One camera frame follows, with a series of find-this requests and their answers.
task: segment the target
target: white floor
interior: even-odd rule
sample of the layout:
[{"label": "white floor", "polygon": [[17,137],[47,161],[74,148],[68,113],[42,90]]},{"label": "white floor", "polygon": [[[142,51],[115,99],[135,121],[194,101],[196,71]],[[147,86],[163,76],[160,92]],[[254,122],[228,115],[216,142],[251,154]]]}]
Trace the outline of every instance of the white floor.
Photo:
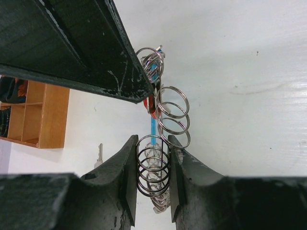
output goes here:
[{"label": "white floor", "polygon": [[[225,175],[307,175],[307,2],[115,0],[138,50],[164,45],[164,85],[190,100],[188,150]],[[10,173],[94,167],[132,134],[149,134],[142,104],[72,90],[65,148],[13,145]],[[139,195],[138,230],[175,229]]]}]

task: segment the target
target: wooden shelf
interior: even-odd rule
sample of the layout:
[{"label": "wooden shelf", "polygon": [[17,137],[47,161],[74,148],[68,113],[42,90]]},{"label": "wooden shelf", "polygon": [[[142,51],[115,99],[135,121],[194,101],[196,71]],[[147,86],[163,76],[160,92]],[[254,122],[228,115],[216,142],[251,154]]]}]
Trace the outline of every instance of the wooden shelf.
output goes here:
[{"label": "wooden shelf", "polygon": [[40,149],[64,147],[69,89],[29,81],[25,103],[1,103],[11,107],[7,138],[17,144]]}]

